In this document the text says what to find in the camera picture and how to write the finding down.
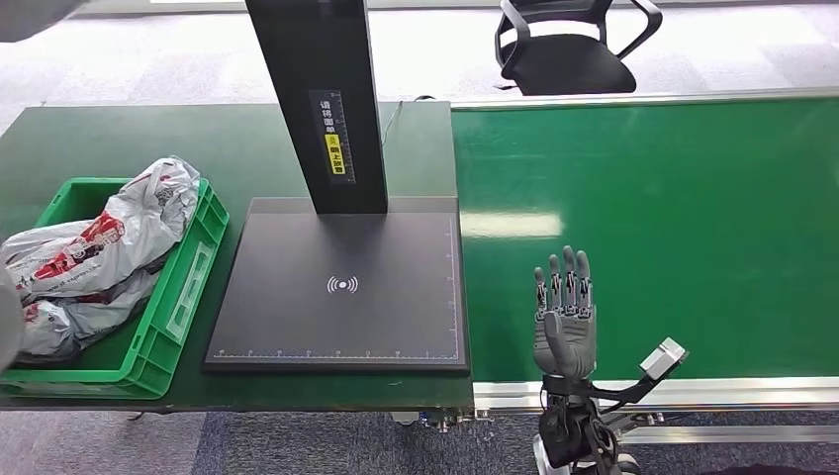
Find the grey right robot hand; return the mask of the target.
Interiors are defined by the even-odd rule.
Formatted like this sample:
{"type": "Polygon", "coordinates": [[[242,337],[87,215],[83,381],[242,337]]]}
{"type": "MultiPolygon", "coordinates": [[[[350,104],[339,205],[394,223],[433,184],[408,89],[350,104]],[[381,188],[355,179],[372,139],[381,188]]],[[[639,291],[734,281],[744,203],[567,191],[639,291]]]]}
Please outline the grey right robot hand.
{"type": "Polygon", "coordinates": [[[566,245],[534,269],[536,310],[533,357],[545,374],[569,380],[597,366],[597,310],[588,256],[566,245]]]}

